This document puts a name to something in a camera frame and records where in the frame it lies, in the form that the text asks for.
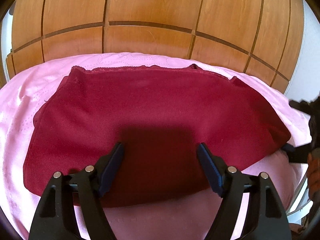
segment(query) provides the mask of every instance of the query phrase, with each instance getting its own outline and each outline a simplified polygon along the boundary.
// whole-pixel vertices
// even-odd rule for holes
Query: red fabric
[[[213,154],[243,170],[279,149],[290,133],[257,91],[189,68],[73,67],[34,117],[24,185],[41,195],[55,171],[70,174],[108,154],[125,157],[104,207],[163,201],[207,188],[196,157]]]

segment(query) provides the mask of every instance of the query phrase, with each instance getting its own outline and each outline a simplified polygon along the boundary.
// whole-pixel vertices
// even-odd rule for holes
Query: bed
[[[33,116],[57,90],[71,67],[151,66],[182,68],[197,64],[204,70],[219,73],[229,79],[238,77],[258,91],[274,108],[292,137],[290,144],[310,142],[308,120],[291,109],[288,99],[256,77],[222,67],[159,55],[140,53],[90,54],[55,59],[17,74],[0,90],[0,206],[10,223],[23,239],[28,238],[31,222],[40,197],[23,185],[22,166],[33,132]],[[243,172],[258,175],[267,172],[288,208],[301,182],[306,165],[290,164],[281,150],[265,157]],[[248,195],[244,194],[240,215],[233,232],[236,239],[242,230]],[[105,209],[106,217],[117,239],[203,239],[220,206],[221,199],[210,189],[180,199],[121,208]],[[89,239],[81,210],[75,207],[81,236]]]

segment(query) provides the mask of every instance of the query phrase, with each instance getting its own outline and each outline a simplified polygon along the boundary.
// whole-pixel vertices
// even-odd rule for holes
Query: wooden panel
[[[191,59],[243,72],[248,55],[216,41],[196,37]]]
[[[272,88],[278,90],[281,93],[284,93],[287,89],[289,81],[285,80],[282,76],[276,74],[275,81],[272,84]]]
[[[12,22],[12,49],[41,37],[44,0],[16,0]]]
[[[16,73],[43,63],[41,41],[37,41],[12,54]]]
[[[254,55],[278,67],[289,24],[289,0],[264,0],[260,30]]]
[[[61,33],[42,41],[44,60],[102,53],[102,27]]]
[[[251,51],[261,0],[203,0],[198,31]]]
[[[279,72],[287,79],[292,77],[300,53],[304,25],[303,1],[291,0],[290,26]]]
[[[250,59],[247,71],[245,73],[247,75],[259,78],[269,86],[275,76],[275,72],[272,69],[268,68],[266,65],[262,64],[258,60],[255,60],[254,58]]]
[[[140,52],[186,58],[191,34],[145,26],[109,26],[104,52]]]
[[[2,22],[0,22],[0,51],[1,51],[1,30],[2,30]],[[2,88],[7,83],[5,79],[3,64],[2,64],[2,57],[0,59],[0,88]]]
[[[111,0],[109,21],[144,21],[194,29],[201,0]]]
[[[43,33],[103,22],[105,0],[45,0]]]
[[[5,62],[7,64],[7,70],[9,74],[9,78],[12,79],[16,74],[14,72],[13,61],[12,61],[12,53],[8,54]]]

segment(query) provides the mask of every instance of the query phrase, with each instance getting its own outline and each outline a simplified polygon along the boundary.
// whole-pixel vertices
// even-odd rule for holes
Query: black object
[[[99,202],[99,195],[109,191],[121,164],[124,148],[117,143],[109,155],[102,156],[95,166],[64,176],[56,172],[47,184],[31,224],[32,240],[79,240],[73,207],[73,192],[77,192],[92,240],[116,240]]]
[[[2,208],[0,207],[0,239],[7,240],[22,240],[21,236],[10,224],[7,217],[4,215]]]
[[[15,6],[16,6],[16,1],[13,2],[13,4],[11,5],[11,7],[9,9],[9,14],[12,16],[13,16]]]
[[[310,103],[306,101],[296,102],[289,101],[289,106],[297,109],[305,114],[310,115],[309,129],[311,142],[299,147],[293,147],[286,144],[282,149],[287,153],[289,162],[291,163],[307,163],[308,154],[317,148],[320,148],[320,96]]]
[[[319,203],[314,203],[312,208],[316,209],[315,215],[310,218],[309,217],[309,225],[301,234],[298,240],[316,240],[320,238],[320,210]]]
[[[73,208],[72,193],[78,192],[84,222],[91,240],[116,240],[99,203],[111,187],[111,182],[124,155],[118,143],[109,155],[77,174],[55,173],[50,179],[36,209],[29,240],[80,240]],[[205,240],[230,240],[238,218],[242,195],[249,192],[249,207],[239,239],[290,240],[291,232],[278,193],[269,178],[242,174],[228,167],[222,158],[214,156],[204,143],[197,156],[211,188],[223,198],[217,216]]]
[[[270,179],[242,174],[211,154],[201,143],[197,155],[212,190],[223,197],[205,240],[230,240],[238,218],[243,193],[250,193],[247,216],[239,240],[291,240],[291,231],[280,197]]]

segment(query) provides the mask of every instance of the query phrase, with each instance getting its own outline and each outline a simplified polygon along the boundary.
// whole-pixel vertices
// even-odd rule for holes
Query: metal pin
[[[60,171],[56,171],[54,174],[53,174],[53,177],[55,179],[59,178],[61,176],[61,172]]]
[[[266,172],[262,172],[261,173],[261,177],[264,178],[264,179],[267,179],[267,178],[269,178],[269,175]]]
[[[94,170],[94,167],[92,165],[86,166],[85,171],[86,172],[91,172]]]
[[[237,169],[234,166],[230,166],[230,167],[228,167],[228,171],[231,173],[236,173]]]

